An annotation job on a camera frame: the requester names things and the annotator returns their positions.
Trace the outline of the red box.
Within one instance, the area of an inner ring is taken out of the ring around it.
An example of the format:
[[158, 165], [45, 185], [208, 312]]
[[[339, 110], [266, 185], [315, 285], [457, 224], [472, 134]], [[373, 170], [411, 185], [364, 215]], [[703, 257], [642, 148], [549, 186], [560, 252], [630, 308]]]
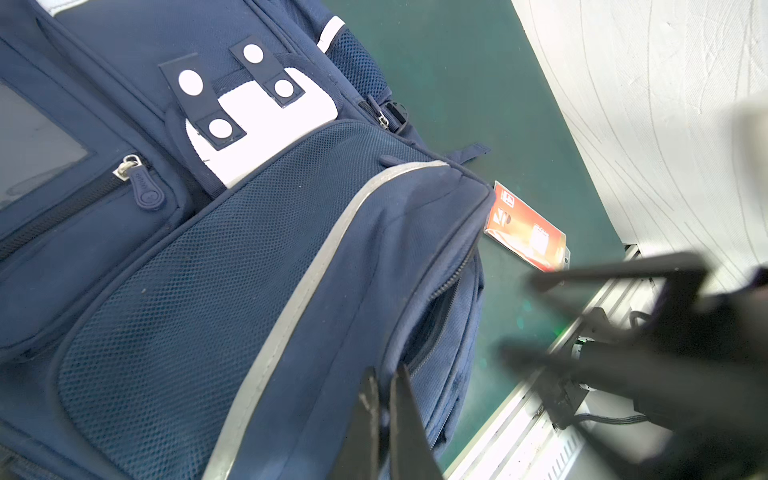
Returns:
[[540, 271], [567, 270], [566, 234], [498, 181], [494, 194], [484, 233]]

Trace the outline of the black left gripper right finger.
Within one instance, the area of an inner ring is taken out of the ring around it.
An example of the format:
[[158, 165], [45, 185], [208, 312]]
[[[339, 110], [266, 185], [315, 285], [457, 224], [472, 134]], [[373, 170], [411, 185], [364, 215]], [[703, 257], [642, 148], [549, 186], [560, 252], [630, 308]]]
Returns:
[[443, 480], [427, 442], [410, 376], [400, 364], [390, 383], [390, 476], [392, 479]]

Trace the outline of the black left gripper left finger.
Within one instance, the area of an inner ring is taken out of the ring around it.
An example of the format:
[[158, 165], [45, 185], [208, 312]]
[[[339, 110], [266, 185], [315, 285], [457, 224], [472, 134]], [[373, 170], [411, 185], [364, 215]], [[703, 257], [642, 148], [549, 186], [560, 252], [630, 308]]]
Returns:
[[329, 479], [374, 480], [380, 471], [381, 401], [372, 367], [364, 370], [352, 416]]

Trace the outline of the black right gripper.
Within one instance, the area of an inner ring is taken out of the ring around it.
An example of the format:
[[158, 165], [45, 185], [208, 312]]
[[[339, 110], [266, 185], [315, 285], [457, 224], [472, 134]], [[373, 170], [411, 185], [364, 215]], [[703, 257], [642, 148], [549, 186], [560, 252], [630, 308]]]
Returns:
[[[767, 476], [767, 269], [732, 292], [703, 295], [704, 257], [678, 252], [553, 272], [527, 288], [553, 309], [595, 327], [577, 359], [501, 341], [508, 372], [551, 373], [634, 401], [672, 435], [661, 451], [632, 461], [583, 423], [575, 424], [620, 479], [764, 479]], [[549, 292], [562, 283], [663, 278], [651, 313], [635, 327], [602, 326]]]

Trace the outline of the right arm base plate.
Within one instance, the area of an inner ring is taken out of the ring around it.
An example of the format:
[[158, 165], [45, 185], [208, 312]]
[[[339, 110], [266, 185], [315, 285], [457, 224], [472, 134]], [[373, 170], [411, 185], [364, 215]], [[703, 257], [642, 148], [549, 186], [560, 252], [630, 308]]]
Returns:
[[[562, 337], [556, 342], [553, 353], [556, 358], [571, 359], [573, 350], [580, 350], [583, 343], [598, 341], [607, 343], [606, 336], [595, 327], [585, 325], [581, 319], [574, 322]], [[611, 418], [593, 413], [579, 413], [578, 409], [589, 393], [565, 374], [543, 371], [537, 378], [534, 387], [542, 401], [542, 408], [547, 412], [553, 427], [566, 430], [571, 425], [583, 422], [606, 425], [628, 425], [633, 417]]]

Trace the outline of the navy blue student backpack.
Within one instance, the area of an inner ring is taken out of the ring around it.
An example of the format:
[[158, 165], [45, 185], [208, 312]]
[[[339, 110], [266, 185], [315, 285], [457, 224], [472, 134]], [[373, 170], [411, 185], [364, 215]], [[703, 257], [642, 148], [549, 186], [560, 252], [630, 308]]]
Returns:
[[491, 187], [318, 1], [1, 5], [1, 475], [329, 479], [366, 368], [435, 461]]

